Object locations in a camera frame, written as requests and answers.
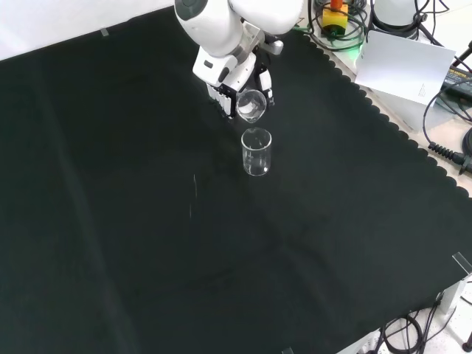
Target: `table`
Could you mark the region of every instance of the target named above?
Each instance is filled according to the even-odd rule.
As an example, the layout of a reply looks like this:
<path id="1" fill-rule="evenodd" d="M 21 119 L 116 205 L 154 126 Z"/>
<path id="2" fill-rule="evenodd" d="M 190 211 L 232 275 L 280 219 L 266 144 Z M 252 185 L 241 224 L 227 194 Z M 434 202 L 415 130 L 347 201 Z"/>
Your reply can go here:
<path id="1" fill-rule="evenodd" d="M 5 352 L 335 353 L 462 277 L 464 191 L 307 38 L 252 178 L 172 9 L 108 32 L 0 66 Z"/>
<path id="2" fill-rule="evenodd" d="M 451 8 L 451 10 L 448 13 L 437 15 L 437 29 L 435 37 L 446 47 L 455 49 L 457 51 L 457 55 L 460 55 L 465 51 L 465 49 L 467 49 L 468 42 L 471 40 L 471 38 L 467 39 L 467 36 L 456 36 L 454 33 L 456 31 L 470 32 L 469 29 L 471 24 L 468 18 L 472 13 L 472 1 L 454 1 L 449 4 L 446 2 L 446 4 Z M 427 10 L 432 11 L 432 4 L 428 6 Z M 366 11 L 368 13 L 370 12 L 369 5 L 367 5 Z M 301 23 L 301 25 L 305 26 L 306 18 L 308 17 L 306 6 L 303 16 L 305 20 Z M 428 17 L 425 26 L 430 31 L 432 31 L 432 15 Z M 421 36 L 420 40 L 428 43 L 426 38 L 423 38 L 423 36 Z M 337 68 L 342 70 L 344 75 L 348 76 L 352 81 L 355 80 L 355 60 L 358 57 L 359 49 L 335 53 L 324 51 L 324 53 L 330 57 L 330 60 L 336 64 Z M 466 63 L 471 65 L 472 58 L 468 58 Z M 363 90 L 366 91 L 367 96 L 374 102 L 374 104 L 380 108 L 381 112 L 388 115 L 390 120 L 394 122 L 399 127 L 399 129 L 406 132 L 410 139 L 413 139 L 420 147 L 427 150 L 428 142 L 426 141 L 423 132 L 413 131 L 405 123 L 405 121 L 408 122 L 411 120 L 412 117 L 421 117 L 421 111 L 414 109 L 408 111 L 404 109 L 404 107 L 400 107 L 399 105 L 403 104 L 402 100 L 395 100 L 388 94 L 383 94 L 379 91 L 373 91 L 369 88 L 363 88 Z M 466 122 L 463 122 L 460 118 L 441 110 L 440 108 L 436 110 L 435 114 L 440 116 L 438 120 L 445 121 L 446 123 L 441 124 L 429 131 L 429 134 L 433 136 L 432 139 L 434 141 L 440 142 L 441 145 L 444 145 L 447 148 L 453 149 L 455 151 L 461 151 L 462 138 L 464 134 L 471 128 L 470 125 Z M 458 186 L 465 188 L 469 192 L 469 196 L 472 195 L 472 178 L 470 178 L 470 176 L 459 176 L 459 169 L 450 164 L 447 160 L 444 160 L 434 154 L 429 155 L 435 158 L 438 165 L 447 171 L 448 176 L 454 178 L 457 181 Z M 466 285 L 465 280 L 466 278 L 447 289 L 445 293 L 445 299 L 440 307 L 446 316 L 451 313 L 451 311 L 457 306 L 458 301 L 460 301 L 460 294 L 463 293 Z M 370 335 L 367 335 L 366 337 L 358 340 L 356 343 L 352 344 L 352 346 L 341 351 L 340 354 L 356 353 L 358 349 L 364 345 L 364 343 L 372 338 L 372 336 L 374 336 L 374 333 L 371 333 Z"/>

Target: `white surface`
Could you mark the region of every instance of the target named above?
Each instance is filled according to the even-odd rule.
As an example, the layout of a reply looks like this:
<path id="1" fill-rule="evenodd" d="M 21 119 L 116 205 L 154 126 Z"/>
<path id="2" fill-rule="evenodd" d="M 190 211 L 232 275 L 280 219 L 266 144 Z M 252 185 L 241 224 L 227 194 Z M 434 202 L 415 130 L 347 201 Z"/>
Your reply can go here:
<path id="1" fill-rule="evenodd" d="M 302 12 L 303 0 L 231 0 L 231 6 L 251 24 L 272 35 L 291 30 Z"/>
<path id="2" fill-rule="evenodd" d="M 441 89 L 455 52 L 380 32 L 362 46 L 355 83 L 427 105 Z"/>
<path id="3" fill-rule="evenodd" d="M 0 60 L 173 4 L 173 0 L 0 0 Z"/>
<path id="4" fill-rule="evenodd" d="M 425 3 L 426 0 L 417 0 L 418 8 L 422 8 Z M 377 0 L 374 7 L 377 18 L 392 26 L 408 26 L 416 13 L 412 0 Z"/>
<path id="5" fill-rule="evenodd" d="M 177 18 L 191 39 L 214 57 L 229 55 L 243 36 L 241 18 L 227 0 L 208 0 L 203 11 L 188 21 Z"/>

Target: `black cable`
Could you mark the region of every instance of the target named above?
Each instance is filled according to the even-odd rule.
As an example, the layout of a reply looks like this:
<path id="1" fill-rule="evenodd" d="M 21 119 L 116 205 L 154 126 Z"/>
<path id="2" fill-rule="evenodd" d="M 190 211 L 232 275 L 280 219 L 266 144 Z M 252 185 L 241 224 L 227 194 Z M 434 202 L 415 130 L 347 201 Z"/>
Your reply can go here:
<path id="1" fill-rule="evenodd" d="M 462 140 L 462 152 L 472 156 L 472 129 L 464 135 L 464 139 Z"/>
<path id="2" fill-rule="evenodd" d="M 436 314 L 437 306 L 434 306 L 430 311 L 428 315 L 428 320 L 426 320 L 426 328 L 425 328 L 425 333 L 424 333 L 424 342 L 426 343 L 428 341 L 428 334 L 429 330 L 431 329 L 431 325 L 433 323 L 433 318 L 434 315 Z"/>
<path id="3" fill-rule="evenodd" d="M 348 4 L 349 5 L 349 10 L 348 12 L 344 12 L 338 9 L 333 9 L 330 7 L 330 4 L 327 3 L 326 1 L 322 0 L 314 0 L 315 4 L 315 18 L 313 20 L 313 14 L 312 14 L 312 3 L 313 0 L 308 0 L 308 34 L 311 37 L 312 41 L 315 42 L 316 45 L 320 46 L 323 49 L 329 50 L 331 52 L 341 52 L 344 50 L 349 50 L 349 49 L 354 49 L 354 48 L 359 48 L 364 39 L 363 37 L 367 33 L 367 26 L 365 21 L 367 20 L 367 12 L 364 10 L 367 0 L 354 0 L 352 4 L 348 4 L 347 2 L 344 2 L 343 4 Z M 334 33 L 331 33 L 327 31 L 325 28 L 322 27 L 322 24 L 319 22 L 319 18 L 323 14 L 324 9 L 330 9 L 331 11 L 335 13 L 341 13 L 343 15 L 347 16 L 347 20 L 351 23 L 354 23 L 356 26 L 354 29 L 343 35 L 337 35 Z M 314 22 L 318 24 L 321 33 L 331 42 L 333 41 L 357 41 L 358 43 L 353 44 L 352 46 L 344 46 L 344 47 L 333 47 L 333 46 L 327 46 L 325 43 L 320 41 L 315 35 L 315 27 L 314 27 Z"/>
<path id="4" fill-rule="evenodd" d="M 464 298 L 464 297 L 462 297 L 462 296 L 461 296 L 460 298 L 461 298 L 461 300 L 464 300 L 465 302 L 467 302 L 469 305 L 472 305 L 472 302 L 470 302 L 470 301 L 467 300 L 466 298 Z"/>
<path id="5" fill-rule="evenodd" d="M 420 313 L 420 312 L 417 311 L 416 314 L 413 316 L 413 319 L 416 319 L 416 318 L 418 317 L 418 314 L 419 314 L 419 313 Z M 390 323 L 387 325 L 387 327 L 385 328 L 385 330 L 386 330 L 388 327 L 390 327 L 391 325 L 393 325 L 393 324 L 394 324 L 396 321 L 398 321 L 398 320 L 399 320 L 399 319 L 396 319 L 396 320 L 390 322 Z M 405 328 L 406 328 L 406 326 L 400 328 L 399 330 L 396 330 L 395 332 L 390 333 L 390 334 L 387 336 L 387 338 L 390 338 L 391 336 L 397 334 L 398 332 L 401 332 L 401 331 L 404 330 Z"/>
<path id="6" fill-rule="evenodd" d="M 461 102 L 458 102 L 457 105 L 459 106 L 459 109 L 464 112 L 464 114 L 467 116 L 468 120 L 472 122 L 472 117 L 470 116 L 469 113 L 467 113 L 467 110 L 465 110 L 464 106 L 462 105 Z"/>
<path id="7" fill-rule="evenodd" d="M 425 134 L 425 138 L 426 140 L 428 140 L 428 142 L 431 144 L 432 141 L 431 139 L 429 139 L 429 136 L 428 136 L 428 133 L 426 133 L 426 115 L 428 113 L 428 110 L 429 108 L 431 107 L 431 105 L 433 104 L 434 100 L 437 99 L 441 94 L 443 94 L 444 92 L 446 92 L 447 90 L 455 87 L 455 86 L 458 86 L 458 85 L 462 85 L 463 83 L 470 83 L 472 82 L 472 79 L 467 79 L 467 80 L 461 80 L 461 81 L 458 81 L 456 83 L 453 83 L 452 85 L 449 85 L 449 86 L 446 86 L 445 88 L 442 88 L 436 95 L 434 95 L 434 97 L 431 99 L 431 101 L 429 101 L 428 105 L 426 106 L 426 110 L 425 110 L 425 113 L 423 115 L 423 133 Z M 464 118 L 464 116 L 462 116 L 461 114 L 458 114 L 461 118 L 465 119 L 465 120 L 468 120 L 467 118 Z"/>
<path id="8" fill-rule="evenodd" d="M 383 339 L 384 339 L 384 336 L 385 336 L 385 331 L 386 331 L 386 327 L 383 326 L 382 329 L 381 329 L 381 334 L 378 337 L 377 345 L 375 346 L 375 349 L 374 349 L 372 354 L 378 354 L 378 351 L 380 350 L 380 348 L 382 346 L 382 342 L 383 342 Z"/>
<path id="9" fill-rule="evenodd" d="M 450 10 L 450 8 L 447 7 L 446 4 L 444 4 L 443 0 L 439 0 L 439 1 L 440 1 L 441 5 L 444 6 L 445 10 L 443 10 L 443 11 L 436 11 L 435 13 L 436 13 L 437 15 L 439 15 L 440 13 L 446 13 L 446 12 L 448 12 L 448 11 Z M 425 11 L 424 13 L 433 13 L 433 11 Z"/>
<path id="10" fill-rule="evenodd" d="M 442 326 L 442 328 L 436 334 L 434 334 L 431 338 L 426 339 L 426 342 L 431 341 L 435 336 L 437 336 L 438 334 L 444 331 L 444 329 L 448 326 L 449 322 L 451 321 L 452 316 L 454 316 L 454 314 L 456 313 L 456 310 L 457 308 L 454 308 L 454 311 L 452 311 L 451 315 L 449 316 L 448 320 L 445 322 L 444 326 Z"/>
<path id="11" fill-rule="evenodd" d="M 385 341 L 385 344 L 386 344 L 386 347 L 389 349 L 389 351 L 393 354 L 409 354 L 409 353 L 414 353 L 416 352 L 418 349 L 420 349 L 421 345 L 423 344 L 422 342 L 422 338 L 423 338 L 423 332 L 421 330 L 421 326 L 420 324 L 418 323 L 418 321 L 416 319 L 414 319 L 413 317 L 411 317 L 410 315 L 406 315 L 406 316 L 402 316 L 401 317 L 402 319 L 405 319 L 406 320 L 406 328 L 408 327 L 408 323 L 411 323 L 413 325 L 413 327 L 415 328 L 416 332 L 417 332 L 417 342 L 416 344 L 413 346 L 413 348 L 408 348 L 408 349 L 398 349 L 396 347 L 394 347 L 390 342 L 389 342 L 389 337 L 391 335 L 388 335 L 386 336 L 385 334 L 383 335 L 383 340 Z"/>
<path id="12" fill-rule="evenodd" d="M 434 37 L 435 32 L 436 32 L 436 0 L 433 0 L 433 32 L 431 32 L 431 35 L 433 37 Z"/>
<path id="13" fill-rule="evenodd" d="M 449 108 L 447 107 L 444 107 L 441 103 L 439 103 L 439 100 L 443 101 L 444 102 L 444 99 L 442 97 L 438 97 L 437 100 L 436 100 L 436 105 L 438 105 L 439 107 L 441 107 L 443 110 L 445 110 L 446 112 L 448 113 L 452 113 L 452 114 L 455 114 L 453 111 L 451 111 Z"/>
<path id="14" fill-rule="evenodd" d="M 429 39 L 433 44 L 437 46 L 443 46 L 435 37 L 433 37 L 433 35 L 422 24 L 420 24 L 418 28 L 421 32 L 423 32 L 423 34 L 427 37 L 427 39 Z M 469 72 L 472 72 L 472 69 L 466 63 L 464 63 L 462 59 L 458 58 L 456 55 L 454 56 L 454 58 L 459 63 L 461 63 Z"/>
<path id="15" fill-rule="evenodd" d="M 416 9 L 416 13 L 413 15 L 412 23 L 408 26 L 405 26 L 403 28 L 397 28 L 397 27 L 392 27 L 389 26 L 388 24 L 383 23 L 380 21 L 375 14 L 374 10 L 374 1 L 370 0 L 370 20 L 369 20 L 369 26 L 367 27 L 367 32 L 369 31 L 376 31 L 376 32 L 382 32 L 386 33 L 388 35 L 398 35 L 398 36 L 404 36 L 406 33 L 410 33 L 412 31 L 416 31 L 416 39 L 418 39 L 420 35 L 420 24 L 423 21 L 423 16 L 421 16 L 422 11 L 426 8 L 430 0 L 427 0 L 426 3 L 423 5 L 423 7 L 419 8 L 418 7 L 418 1 L 414 0 L 414 7 Z"/>
<path id="16" fill-rule="evenodd" d="M 448 101 L 444 100 L 442 97 L 438 97 L 438 98 L 440 98 L 440 99 L 442 100 L 442 102 L 443 102 L 446 106 L 449 107 L 449 109 L 450 109 L 450 112 L 449 112 L 449 113 L 454 113 L 454 114 L 456 114 L 457 116 L 461 117 L 463 120 L 465 120 L 465 121 L 467 121 L 467 122 L 472 122 L 472 119 L 469 119 L 468 117 L 464 117 L 463 115 L 461 115 L 461 113 L 459 113 L 454 107 L 452 107 L 451 104 L 450 104 Z"/>
<path id="17" fill-rule="evenodd" d="M 408 331 L 408 321 L 406 321 L 406 349 L 408 350 L 408 353 L 411 353 L 411 350 L 412 350 L 412 347 L 410 346 L 410 334 L 409 334 L 409 331 Z"/>

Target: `white card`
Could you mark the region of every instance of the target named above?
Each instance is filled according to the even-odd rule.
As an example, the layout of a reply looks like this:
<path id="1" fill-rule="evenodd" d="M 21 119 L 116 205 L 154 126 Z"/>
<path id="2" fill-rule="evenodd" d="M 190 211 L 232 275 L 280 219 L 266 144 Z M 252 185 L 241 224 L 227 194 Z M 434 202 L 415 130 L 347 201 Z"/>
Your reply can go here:
<path id="1" fill-rule="evenodd" d="M 427 105 L 439 92 L 454 50 L 370 31 L 355 83 Z"/>

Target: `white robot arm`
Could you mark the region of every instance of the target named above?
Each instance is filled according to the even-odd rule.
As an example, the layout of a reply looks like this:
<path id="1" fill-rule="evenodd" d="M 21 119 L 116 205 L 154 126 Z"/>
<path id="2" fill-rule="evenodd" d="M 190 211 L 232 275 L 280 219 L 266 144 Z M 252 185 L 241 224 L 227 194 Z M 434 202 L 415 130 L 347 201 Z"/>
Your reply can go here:
<path id="1" fill-rule="evenodd" d="M 252 74 L 268 104 L 274 103 L 270 74 L 255 52 L 280 54 L 283 43 L 276 36 L 295 25 L 302 6 L 303 0 L 175 0 L 177 19 L 200 45 L 193 72 L 225 115 L 235 115 L 236 93 Z"/>

